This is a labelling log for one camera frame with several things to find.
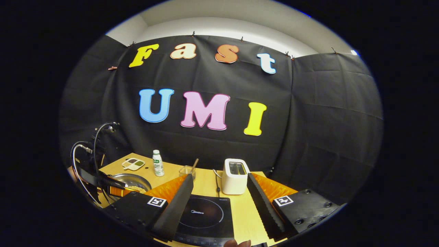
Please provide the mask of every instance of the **table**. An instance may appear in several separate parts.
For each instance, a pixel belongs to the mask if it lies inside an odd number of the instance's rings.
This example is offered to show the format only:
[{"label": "table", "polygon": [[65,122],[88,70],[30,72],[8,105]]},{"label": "table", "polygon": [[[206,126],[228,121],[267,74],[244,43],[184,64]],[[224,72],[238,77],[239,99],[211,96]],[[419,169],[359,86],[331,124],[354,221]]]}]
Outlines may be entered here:
[{"label": "table", "polygon": [[[122,167],[122,162],[129,158],[138,158],[140,160],[145,161],[145,165],[143,165],[137,171],[132,170],[124,170]],[[131,153],[125,157],[116,160],[113,163],[108,164],[107,166],[101,168],[100,170],[107,175],[115,175],[119,173],[130,173],[136,174],[141,177],[144,177],[151,184],[152,188],[155,188],[163,183],[166,183],[174,178],[179,176],[179,170],[183,166],[163,162],[163,170],[165,171],[165,175],[162,177],[157,177],[154,174],[154,165],[151,158],[147,158],[135,153]],[[216,191],[216,175],[212,170],[209,169],[200,169],[195,168],[195,180],[194,180],[194,189],[192,190],[193,195],[199,196],[218,196],[218,192]],[[217,171],[218,175],[222,175],[223,171]],[[264,173],[261,171],[254,172],[258,175],[264,176]],[[221,179],[218,178],[218,186],[221,188]],[[253,202],[252,197],[250,196],[250,192],[248,189],[245,190],[242,195],[225,195],[221,192],[219,193],[220,197],[228,197],[230,198],[230,206],[232,210],[232,220],[233,220],[233,229],[234,229],[234,237],[238,243],[251,240],[252,245],[267,243],[268,246],[275,245],[276,243],[285,241],[285,239],[275,242],[273,239],[269,239],[267,233],[262,224],[261,218],[259,217],[259,213],[256,209],[256,206]],[[99,200],[102,202],[101,206],[108,206],[107,201],[103,197],[101,193],[99,193]],[[193,245],[188,245],[184,243],[179,243],[176,241],[172,242],[162,242],[160,240],[155,239],[156,241],[166,244],[172,247],[191,247]]]}]

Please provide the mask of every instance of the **black fabric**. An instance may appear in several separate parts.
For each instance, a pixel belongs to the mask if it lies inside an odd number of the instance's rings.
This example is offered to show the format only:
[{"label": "black fabric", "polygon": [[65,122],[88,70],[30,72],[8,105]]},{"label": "black fabric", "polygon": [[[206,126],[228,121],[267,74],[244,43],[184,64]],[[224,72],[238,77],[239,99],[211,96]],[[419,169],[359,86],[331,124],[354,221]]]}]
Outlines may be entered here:
[{"label": "black fabric", "polygon": [[[197,56],[192,59],[171,59],[170,53],[178,44],[193,43]],[[143,64],[129,68],[137,49],[159,44]],[[222,44],[239,47],[238,60],[227,64],[217,62],[215,54]],[[276,60],[276,73],[264,72],[258,53],[269,53]],[[104,98],[104,121],[118,121],[133,151],[151,157],[152,150],[160,150],[164,161],[192,165],[200,159],[199,168],[222,170],[227,158],[243,159],[252,171],[268,171],[273,166],[281,147],[290,104],[291,60],[273,49],[249,42],[217,36],[173,36],[149,40],[129,48],[121,60],[114,80],[109,83]],[[144,121],[139,115],[139,91],[152,88],[151,111],[160,110],[162,88],[174,90],[168,117],[159,123]],[[184,119],[186,99],[183,93],[197,91],[205,104],[215,94],[231,97],[227,103],[224,131],[180,125]],[[267,106],[260,136],[244,134],[250,102]]]},{"label": "black fabric", "polygon": [[[197,56],[171,59],[178,44],[193,43]],[[143,64],[129,68],[137,49],[159,44]],[[222,44],[239,47],[232,64],[215,60]],[[258,53],[276,62],[275,74],[261,69]],[[117,70],[108,71],[111,66]],[[158,91],[171,88],[167,118],[144,121],[139,114],[142,89],[152,88],[151,111],[160,110]],[[205,104],[215,94],[231,97],[224,131],[180,125],[186,91],[200,92]],[[267,106],[260,136],[245,135],[250,102]],[[379,92],[359,56],[314,54],[291,61],[283,53],[218,36],[172,36],[126,48],[104,36],[75,68],[65,89],[60,119],[61,153],[89,140],[104,122],[121,124],[103,135],[105,163],[131,152],[151,157],[160,150],[164,161],[199,168],[223,168],[226,158],[246,161],[251,171],[268,171],[271,179],[296,190],[311,188],[343,204],[353,197],[374,166],[380,149],[383,115]]]},{"label": "black fabric", "polygon": [[[103,36],[83,55],[72,71],[60,102],[60,152],[65,166],[71,165],[68,157],[72,145],[76,141],[90,141],[96,132],[94,129],[104,123],[101,104],[113,73],[108,68],[117,66],[116,63],[125,50],[126,46],[122,43]],[[107,152],[107,156],[114,154],[111,151]]]},{"label": "black fabric", "polygon": [[293,62],[285,140],[270,177],[337,204],[373,169],[383,135],[381,100],[359,56],[314,54]]}]

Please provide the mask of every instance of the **finger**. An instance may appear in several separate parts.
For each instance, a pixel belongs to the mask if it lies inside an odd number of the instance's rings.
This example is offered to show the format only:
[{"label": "finger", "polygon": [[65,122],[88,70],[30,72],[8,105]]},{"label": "finger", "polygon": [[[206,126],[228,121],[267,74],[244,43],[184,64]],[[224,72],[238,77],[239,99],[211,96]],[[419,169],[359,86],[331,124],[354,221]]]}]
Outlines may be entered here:
[{"label": "finger", "polygon": [[240,243],[240,244],[238,245],[238,247],[250,247],[251,245],[252,245],[252,241],[251,241],[251,240],[248,240],[248,241],[245,241],[245,242]]},{"label": "finger", "polygon": [[224,244],[224,247],[237,247],[237,246],[238,246],[238,243],[234,239],[229,240]]}]

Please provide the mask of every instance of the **cutout letter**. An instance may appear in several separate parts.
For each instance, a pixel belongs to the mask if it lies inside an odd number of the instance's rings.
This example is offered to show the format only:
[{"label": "cutout letter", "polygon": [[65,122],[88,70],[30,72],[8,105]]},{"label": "cutout letter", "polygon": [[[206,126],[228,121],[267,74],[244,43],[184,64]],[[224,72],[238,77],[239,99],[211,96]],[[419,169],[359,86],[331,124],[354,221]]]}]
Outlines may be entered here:
[{"label": "cutout letter", "polygon": [[210,116],[210,122],[207,124],[207,128],[216,131],[223,131],[227,128],[224,123],[224,117],[226,114],[226,105],[230,100],[229,95],[216,94],[210,100],[207,106],[204,105],[203,99],[198,92],[186,92],[183,94],[186,98],[186,112],[184,114],[184,120],[181,121],[183,127],[194,127],[195,122],[193,116],[197,119],[198,126],[203,127]]},{"label": "cutout letter", "polygon": [[270,57],[270,54],[261,53],[257,54],[256,56],[261,59],[261,68],[263,71],[269,74],[276,73],[276,70],[271,67],[271,63],[275,63],[275,60]]},{"label": "cutout letter", "polygon": [[197,48],[194,44],[179,44],[175,47],[175,51],[171,53],[172,59],[191,59],[196,56],[195,49]]},{"label": "cutout letter", "polygon": [[158,94],[162,96],[162,101],[160,103],[160,112],[154,114],[151,112],[151,98],[154,95],[154,89],[143,89],[140,90],[140,104],[139,113],[143,120],[150,123],[162,122],[168,117],[169,113],[169,101],[171,95],[174,94],[174,90],[169,88],[163,88],[158,91]]},{"label": "cutout letter", "polygon": [[267,110],[267,107],[257,102],[251,102],[248,106],[250,107],[250,119],[247,128],[244,129],[244,134],[259,136],[262,134],[262,130],[260,130],[262,114]]},{"label": "cutout letter", "polygon": [[147,45],[144,47],[140,47],[137,50],[137,54],[136,57],[134,58],[133,62],[130,63],[130,65],[128,67],[136,67],[136,66],[140,66],[143,64],[143,59],[147,59],[149,57],[149,55],[151,55],[152,50],[157,50],[158,49],[158,44],[152,44],[152,45]]},{"label": "cutout letter", "polygon": [[236,53],[239,51],[236,45],[224,44],[218,47],[218,53],[215,54],[215,59],[218,62],[233,63],[238,60]]}]

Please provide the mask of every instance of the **white toaster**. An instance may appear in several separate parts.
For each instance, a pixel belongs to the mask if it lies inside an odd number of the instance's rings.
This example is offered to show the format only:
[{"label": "white toaster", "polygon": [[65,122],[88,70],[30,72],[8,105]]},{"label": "white toaster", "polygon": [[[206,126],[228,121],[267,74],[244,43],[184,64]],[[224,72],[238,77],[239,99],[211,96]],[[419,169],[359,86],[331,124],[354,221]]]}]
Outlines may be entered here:
[{"label": "white toaster", "polygon": [[250,170],[245,161],[226,159],[221,176],[222,191],[226,195],[242,195],[247,188],[247,175]]}]

